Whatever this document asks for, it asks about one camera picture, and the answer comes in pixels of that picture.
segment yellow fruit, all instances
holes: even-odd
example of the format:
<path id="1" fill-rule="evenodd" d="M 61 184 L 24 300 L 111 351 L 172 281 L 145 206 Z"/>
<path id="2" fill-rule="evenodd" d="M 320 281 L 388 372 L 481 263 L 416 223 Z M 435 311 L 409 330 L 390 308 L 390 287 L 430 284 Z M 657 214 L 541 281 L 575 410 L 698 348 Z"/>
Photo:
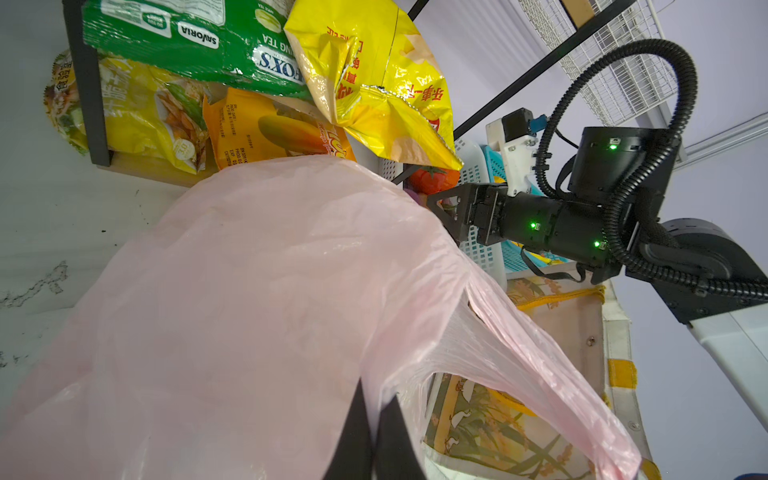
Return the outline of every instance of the yellow fruit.
<path id="1" fill-rule="evenodd" d="M 259 130 L 268 141 L 288 151 L 306 155 L 328 153 L 319 128 L 301 120 L 267 115 L 259 119 Z"/>

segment orange snack package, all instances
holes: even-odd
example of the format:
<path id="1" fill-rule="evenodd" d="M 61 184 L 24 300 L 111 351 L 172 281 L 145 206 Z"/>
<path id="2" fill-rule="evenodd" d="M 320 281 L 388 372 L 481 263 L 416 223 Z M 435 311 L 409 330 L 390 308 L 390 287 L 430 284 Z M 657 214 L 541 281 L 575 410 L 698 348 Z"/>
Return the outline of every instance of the orange snack package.
<path id="1" fill-rule="evenodd" d="M 220 169 L 297 155 L 356 161 L 341 127 L 252 91 L 229 88 L 223 100 L 206 100 L 203 117 Z"/>

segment cable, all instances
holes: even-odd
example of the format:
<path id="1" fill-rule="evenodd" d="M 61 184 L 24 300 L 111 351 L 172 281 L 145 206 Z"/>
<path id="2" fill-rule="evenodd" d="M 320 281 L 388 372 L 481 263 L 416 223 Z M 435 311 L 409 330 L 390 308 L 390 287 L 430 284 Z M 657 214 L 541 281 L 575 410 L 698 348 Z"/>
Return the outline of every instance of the cable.
<path id="1" fill-rule="evenodd" d="M 573 143 L 572 141 L 568 140 L 568 139 L 565 137 L 565 135 L 563 135 L 562 133 L 560 133 L 560 131 L 559 131 L 557 128 L 555 128 L 554 132 L 556 133 L 556 135 L 557 135 L 558 137 L 560 137 L 560 139 L 561 139 L 561 140 L 565 141 L 565 143 L 567 143 L 567 144 L 570 144 L 570 145 L 571 145 L 573 148 L 575 148 L 576 150 L 578 150 L 578 145 L 576 145 L 576 144 L 575 144 L 575 143 Z"/>
<path id="2" fill-rule="evenodd" d="M 647 276 L 652 280 L 673 283 L 695 289 L 697 293 L 733 296 L 752 300 L 768 300 L 768 283 L 734 282 L 731 280 L 713 280 L 706 277 L 680 272 L 666 266 L 654 265 L 643 258 L 627 251 L 621 239 L 621 214 L 637 187 L 663 162 L 671 161 L 675 152 L 674 145 L 682 138 L 683 130 L 690 120 L 696 104 L 698 82 L 694 61 L 688 53 L 671 41 L 656 38 L 634 41 L 608 52 L 603 58 L 590 65 L 573 82 L 550 116 L 547 127 L 541 136 L 536 154 L 536 181 L 539 189 L 547 196 L 559 198 L 558 192 L 547 182 L 545 171 L 549 144 L 565 109 L 574 100 L 576 94 L 595 75 L 613 62 L 633 55 L 656 55 L 671 65 L 677 77 L 677 104 L 674 115 L 664 136 L 650 151 L 643 163 L 629 174 L 611 195 L 603 214 L 603 235 L 611 254 L 629 270 Z"/>

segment black ribbon cable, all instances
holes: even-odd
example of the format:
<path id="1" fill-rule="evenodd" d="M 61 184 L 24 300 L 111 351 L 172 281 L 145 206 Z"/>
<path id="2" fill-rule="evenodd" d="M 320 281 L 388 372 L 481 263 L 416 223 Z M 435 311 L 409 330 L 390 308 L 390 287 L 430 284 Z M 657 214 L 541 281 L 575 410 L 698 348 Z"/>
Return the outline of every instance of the black ribbon cable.
<path id="1" fill-rule="evenodd" d="M 533 263 L 533 260 L 528 258 L 528 255 L 525 254 L 525 246 L 521 247 L 520 249 L 520 257 L 523 259 L 525 266 L 531 269 L 531 272 L 533 272 L 536 276 L 543 276 L 544 278 L 548 278 L 550 280 L 570 280 L 576 283 L 583 282 L 587 277 L 587 272 L 584 269 L 584 266 L 580 263 L 576 263 L 576 271 L 581 277 L 579 280 L 576 280 L 570 273 L 566 272 L 544 273 L 536 266 L 535 263 Z"/>

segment wire mesh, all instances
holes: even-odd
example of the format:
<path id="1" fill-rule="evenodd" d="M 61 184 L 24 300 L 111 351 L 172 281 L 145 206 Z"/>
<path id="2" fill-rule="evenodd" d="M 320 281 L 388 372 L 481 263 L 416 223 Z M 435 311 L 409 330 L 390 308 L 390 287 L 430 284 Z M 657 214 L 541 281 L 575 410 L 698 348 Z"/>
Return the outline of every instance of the wire mesh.
<path id="1" fill-rule="evenodd" d="M 559 0 L 519 0 L 544 43 L 554 49 L 576 32 Z M 595 13 L 612 0 L 589 0 Z M 594 61 L 616 47 L 643 38 L 661 38 L 650 0 L 639 0 L 560 60 L 575 80 Z M 670 65 L 652 55 L 635 55 L 613 63 L 584 88 L 581 96 L 603 125 L 615 126 L 649 111 L 677 93 Z"/>

